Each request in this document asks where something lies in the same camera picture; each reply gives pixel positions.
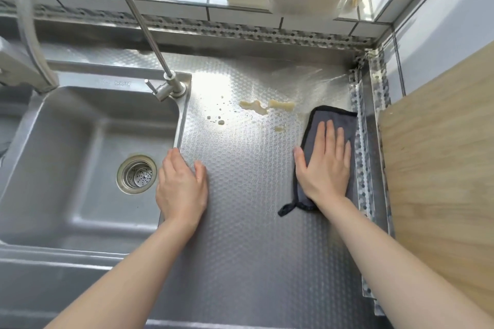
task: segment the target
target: drain strainer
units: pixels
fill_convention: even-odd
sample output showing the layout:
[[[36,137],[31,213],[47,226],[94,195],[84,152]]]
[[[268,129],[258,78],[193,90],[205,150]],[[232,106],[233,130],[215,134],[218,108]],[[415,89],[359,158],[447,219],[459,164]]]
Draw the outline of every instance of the drain strainer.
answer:
[[[117,184],[127,194],[140,194],[149,189],[157,175],[156,165],[145,155],[125,160],[117,172]]]

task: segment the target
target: sink rim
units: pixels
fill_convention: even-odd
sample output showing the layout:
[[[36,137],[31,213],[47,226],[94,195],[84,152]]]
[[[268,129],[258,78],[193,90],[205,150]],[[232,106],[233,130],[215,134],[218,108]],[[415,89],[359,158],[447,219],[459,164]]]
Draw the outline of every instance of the sink rim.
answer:
[[[87,74],[87,73],[77,73],[77,72],[58,72],[60,78],[60,86],[53,91],[44,94],[36,95],[34,94],[28,105],[25,114],[23,115],[14,139],[11,142],[8,152],[6,153],[3,160],[3,167],[0,169],[0,201],[2,200],[3,193],[8,187],[9,180],[13,174],[18,159],[22,154],[25,145],[30,137],[31,130],[36,123],[38,114],[40,113],[41,107],[48,97],[55,93],[60,88],[90,88],[90,89],[108,89],[116,91],[130,91],[136,93],[146,93],[151,94],[149,88],[144,83],[142,79],[130,78],[130,77],[120,77],[120,76],[104,76],[99,74]],[[173,99],[179,111],[177,128],[175,132],[175,138],[173,146],[180,148],[183,130],[185,126],[185,119],[187,114],[187,108],[190,101],[191,95],[191,83],[192,83],[192,73],[177,72],[177,76],[181,77],[181,81],[185,83],[187,91],[181,98]],[[156,81],[156,86],[163,83],[164,81]],[[163,221],[163,214],[160,215],[159,223]],[[24,262],[33,263],[44,263],[44,262],[59,262],[60,258],[71,259],[72,262],[77,261],[78,267],[89,267],[93,268],[95,266],[104,266],[103,269],[110,269],[111,266],[115,265],[126,253],[118,252],[105,252],[105,251],[85,251],[85,250],[69,250],[69,249],[58,249],[58,248],[48,248],[41,246],[30,246],[30,245],[13,245],[7,244],[0,240],[0,259],[4,261],[2,254],[4,252],[15,252],[19,256],[23,256],[22,260]],[[90,258],[91,263],[87,264],[87,258]]]

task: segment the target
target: faucet handle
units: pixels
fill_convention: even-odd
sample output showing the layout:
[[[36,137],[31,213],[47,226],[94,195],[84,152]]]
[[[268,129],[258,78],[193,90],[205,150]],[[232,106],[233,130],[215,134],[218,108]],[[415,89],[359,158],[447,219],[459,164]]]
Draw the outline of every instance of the faucet handle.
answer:
[[[157,94],[156,88],[153,86],[153,84],[149,80],[144,80],[144,83],[148,85],[148,88],[151,89],[154,95]]]

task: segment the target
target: stainless steel sink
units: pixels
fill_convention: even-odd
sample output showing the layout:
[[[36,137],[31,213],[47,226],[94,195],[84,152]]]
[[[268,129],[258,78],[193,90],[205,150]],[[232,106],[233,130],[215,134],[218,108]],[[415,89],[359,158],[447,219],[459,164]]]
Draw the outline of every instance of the stainless steel sink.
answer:
[[[31,94],[32,90],[28,86],[0,85],[0,167],[22,115],[26,112]]]
[[[159,102],[141,80],[122,90],[118,78],[92,77],[102,86],[33,98],[0,177],[3,242],[129,253],[157,228],[156,167],[179,141],[185,100]]]

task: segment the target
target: wooden surface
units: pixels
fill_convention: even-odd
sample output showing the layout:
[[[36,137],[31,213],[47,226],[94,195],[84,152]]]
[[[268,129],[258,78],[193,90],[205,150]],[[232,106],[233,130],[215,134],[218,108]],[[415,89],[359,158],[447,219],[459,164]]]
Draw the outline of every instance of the wooden surface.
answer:
[[[397,240],[494,316],[494,42],[380,114]]]

